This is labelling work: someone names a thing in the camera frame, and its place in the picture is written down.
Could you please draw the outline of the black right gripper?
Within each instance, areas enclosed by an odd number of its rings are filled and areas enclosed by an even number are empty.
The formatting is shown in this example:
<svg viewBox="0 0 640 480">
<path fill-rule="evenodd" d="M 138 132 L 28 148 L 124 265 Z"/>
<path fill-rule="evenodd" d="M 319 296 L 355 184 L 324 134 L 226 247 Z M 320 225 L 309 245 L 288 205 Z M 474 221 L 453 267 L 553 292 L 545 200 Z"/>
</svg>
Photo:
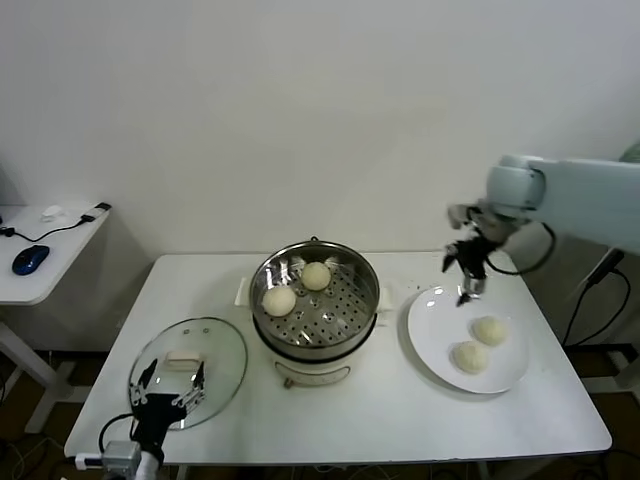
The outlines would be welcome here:
<svg viewBox="0 0 640 480">
<path fill-rule="evenodd" d="M 484 237 L 472 237 L 446 245 L 441 271 L 445 273 L 458 263 L 466 276 L 458 288 L 457 307 L 479 299 L 484 293 L 485 262 L 492 252 L 493 243 Z"/>
</svg>

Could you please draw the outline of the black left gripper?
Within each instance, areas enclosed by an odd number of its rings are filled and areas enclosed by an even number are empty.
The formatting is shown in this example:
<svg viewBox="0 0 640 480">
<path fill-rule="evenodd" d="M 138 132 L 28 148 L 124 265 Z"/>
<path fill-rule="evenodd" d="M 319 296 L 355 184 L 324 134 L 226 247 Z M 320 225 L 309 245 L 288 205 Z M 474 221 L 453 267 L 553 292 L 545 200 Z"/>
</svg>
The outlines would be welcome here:
<svg viewBox="0 0 640 480">
<path fill-rule="evenodd" d="M 190 389 L 178 394 L 151 393 L 147 387 L 156 370 L 150 363 L 139 375 L 136 383 L 129 383 L 129 399 L 137 421 L 133 440 L 143 451 L 160 450 L 169 427 L 187 416 L 186 406 L 196 406 L 205 397 L 205 364 L 201 362 L 191 377 Z"/>
</svg>

